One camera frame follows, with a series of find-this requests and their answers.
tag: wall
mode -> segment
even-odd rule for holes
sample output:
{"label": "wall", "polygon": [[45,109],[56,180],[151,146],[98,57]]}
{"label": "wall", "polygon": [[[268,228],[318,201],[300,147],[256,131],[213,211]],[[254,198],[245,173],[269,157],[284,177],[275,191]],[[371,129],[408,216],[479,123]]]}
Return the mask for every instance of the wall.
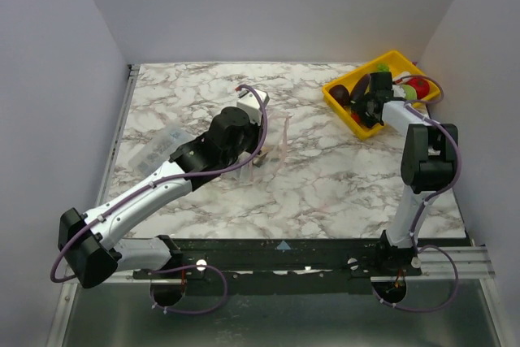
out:
{"label": "wall", "polygon": [[452,0],[94,0],[131,63],[418,59]]}
{"label": "wall", "polygon": [[520,0],[454,0],[420,62],[447,90],[434,115],[459,128],[457,198],[470,233],[489,248],[517,340],[519,20]]}
{"label": "wall", "polygon": [[0,0],[0,345],[44,345],[59,216],[91,206],[128,75],[93,0]]}

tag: marble table top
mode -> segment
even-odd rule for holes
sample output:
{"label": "marble table top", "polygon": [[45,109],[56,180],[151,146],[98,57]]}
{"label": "marble table top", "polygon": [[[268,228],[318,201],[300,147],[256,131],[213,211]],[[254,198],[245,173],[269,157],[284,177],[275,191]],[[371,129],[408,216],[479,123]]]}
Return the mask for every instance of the marble table top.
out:
{"label": "marble table top", "polygon": [[[179,238],[376,238],[395,215],[404,138],[385,128],[359,141],[323,101],[321,87],[353,64],[165,63],[141,66],[120,140],[109,198],[142,178],[128,160],[169,121],[196,136],[234,87],[267,91],[288,113],[288,154],[276,176],[254,184],[219,178],[163,207],[128,236]],[[422,237],[464,237],[453,194],[430,210]]]}

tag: purple cable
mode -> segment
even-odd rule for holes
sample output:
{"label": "purple cable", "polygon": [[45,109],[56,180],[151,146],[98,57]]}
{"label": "purple cable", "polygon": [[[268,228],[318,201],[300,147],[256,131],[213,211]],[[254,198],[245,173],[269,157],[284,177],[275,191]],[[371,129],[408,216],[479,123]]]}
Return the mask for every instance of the purple cable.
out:
{"label": "purple cable", "polygon": [[457,156],[457,159],[456,159],[457,168],[456,168],[455,176],[453,177],[453,180],[446,187],[444,187],[443,189],[441,189],[439,191],[436,191],[435,193],[430,194],[426,198],[424,198],[423,204],[421,204],[421,206],[417,210],[417,213],[414,216],[414,220],[412,221],[412,226],[410,227],[409,234],[410,234],[410,238],[411,238],[411,241],[412,241],[412,245],[414,246],[415,252],[417,254],[421,254],[427,248],[432,248],[432,249],[435,249],[435,250],[441,252],[449,260],[449,262],[451,263],[451,265],[453,267],[453,274],[455,275],[455,287],[453,288],[453,291],[452,291],[451,295],[449,296],[449,298],[445,302],[443,302],[442,304],[440,304],[438,306],[434,306],[433,308],[424,308],[424,309],[422,309],[422,308],[410,308],[408,306],[401,306],[401,305],[398,305],[398,304],[392,304],[391,302],[385,301],[383,298],[381,298],[381,296],[375,291],[375,289],[372,289],[372,292],[379,299],[380,303],[382,303],[382,304],[384,304],[386,306],[390,306],[391,308],[398,309],[398,310],[403,310],[403,311],[406,311],[406,312],[431,313],[431,312],[435,312],[437,310],[444,309],[446,306],[450,305],[453,301],[455,301],[455,297],[457,296],[457,292],[458,292],[458,288],[459,288],[458,270],[457,270],[457,265],[453,261],[452,257],[449,256],[449,254],[446,251],[444,251],[443,249],[439,248],[438,246],[436,246],[436,245],[425,245],[425,246],[423,246],[423,247],[421,247],[419,249],[418,246],[417,246],[417,242],[415,241],[415,228],[417,227],[418,221],[421,218],[421,214],[424,212],[424,209],[426,208],[426,204],[432,198],[437,197],[437,196],[441,195],[442,193],[445,193],[448,190],[450,190],[457,183],[458,178],[461,176],[462,156],[461,156],[461,151],[458,149],[457,143],[455,142],[453,137],[451,137],[451,135],[448,133],[448,131],[443,128],[442,125],[440,125],[438,122],[434,121],[433,119],[428,118],[425,115],[422,115],[421,113],[419,113],[417,110],[415,110],[411,106],[412,103],[416,103],[416,102],[422,103],[424,105],[431,105],[431,104],[434,104],[434,103],[439,103],[444,98],[444,91],[442,90],[442,87],[440,87],[439,83],[437,83],[435,80],[433,80],[432,78],[430,78],[428,76],[424,76],[424,75],[408,75],[408,76],[404,76],[404,77],[400,78],[399,80],[396,80],[396,83],[399,84],[404,79],[410,79],[412,77],[417,77],[417,78],[421,78],[421,79],[424,79],[424,80],[429,80],[431,83],[435,84],[437,86],[437,88],[439,89],[439,91],[440,91],[440,98],[436,99],[435,101],[422,101],[422,100],[419,100],[419,99],[409,100],[409,101],[406,101],[405,108],[406,108],[406,110],[408,110],[410,113],[412,113],[416,117],[424,120],[426,123],[428,123],[428,124],[430,124],[432,126],[435,126],[437,129],[440,130],[440,132],[442,132],[442,134],[444,134],[446,136],[446,138],[448,139],[449,143],[451,144],[451,146],[455,150],[455,155]]}
{"label": "purple cable", "polygon": [[75,234],[71,238],[71,240],[69,240],[65,244],[65,246],[62,248],[62,250],[59,251],[58,257],[56,258],[56,260],[54,261],[54,263],[50,269],[50,280],[52,282],[59,284],[59,283],[67,282],[68,280],[72,280],[72,279],[76,278],[75,275],[69,275],[69,276],[66,276],[63,278],[58,278],[56,276],[56,271],[58,270],[58,266],[59,266],[60,262],[65,257],[65,253],[74,245],[74,243],[76,243],[76,241],[83,234],[85,234],[88,230],[90,230],[97,223],[100,223],[103,219],[105,219],[107,216],[112,214],[115,210],[119,209],[121,206],[125,205],[127,202],[130,202],[133,198],[137,197],[138,195],[142,194],[143,192],[145,192],[147,190],[153,189],[156,186],[158,186],[164,182],[168,182],[170,180],[197,178],[200,176],[216,176],[216,175],[225,174],[226,172],[237,170],[238,168],[241,168],[241,167],[245,166],[246,164],[249,164],[249,162],[252,161],[258,155],[258,153],[262,149],[263,143],[266,141],[266,137],[267,137],[268,122],[267,122],[266,107],[263,104],[262,98],[260,98],[260,96],[254,90],[253,87],[250,87],[248,85],[241,85],[238,88],[236,88],[237,91],[240,91],[241,89],[247,89],[254,95],[254,97],[258,101],[258,105],[260,106],[260,111],[262,112],[262,135],[260,136],[258,146],[253,151],[253,153],[250,156],[248,156],[244,161],[234,164],[232,166],[220,169],[220,170],[206,171],[206,172],[185,172],[184,174],[165,176],[165,177],[163,177],[161,179],[157,179],[156,181],[153,181],[153,182],[149,183],[148,185],[141,187],[140,189],[137,189],[133,193],[129,194],[128,196],[123,198],[121,201],[119,201],[115,205],[113,205],[111,208],[109,208],[105,212],[101,213],[100,219],[95,219],[92,222],[90,222],[89,224],[85,225],[77,234]]}
{"label": "purple cable", "polygon": [[219,302],[217,302],[215,305],[213,305],[211,308],[208,308],[208,309],[203,309],[203,310],[181,310],[181,309],[174,309],[174,308],[172,308],[170,306],[160,306],[155,301],[154,294],[150,293],[150,298],[154,302],[154,305],[152,306],[152,309],[154,309],[155,307],[161,308],[162,310],[165,311],[164,312],[165,314],[166,314],[166,311],[168,311],[168,312],[171,312],[171,313],[193,314],[193,315],[195,315],[195,314],[208,314],[210,312],[213,312],[214,310],[217,310],[220,306],[222,306],[226,302],[226,300],[228,299],[228,282],[226,281],[226,276],[217,267],[210,266],[209,264],[206,264],[204,266],[197,265],[197,264],[190,264],[188,266],[172,268],[170,270],[159,270],[159,271],[149,271],[149,272],[151,272],[152,274],[167,274],[169,272],[178,272],[178,271],[182,271],[182,270],[190,270],[192,268],[202,268],[202,267],[209,268],[210,270],[213,270],[214,272],[219,274],[219,277],[220,277],[220,279],[223,282],[223,293],[222,293],[222,296],[221,296]]}

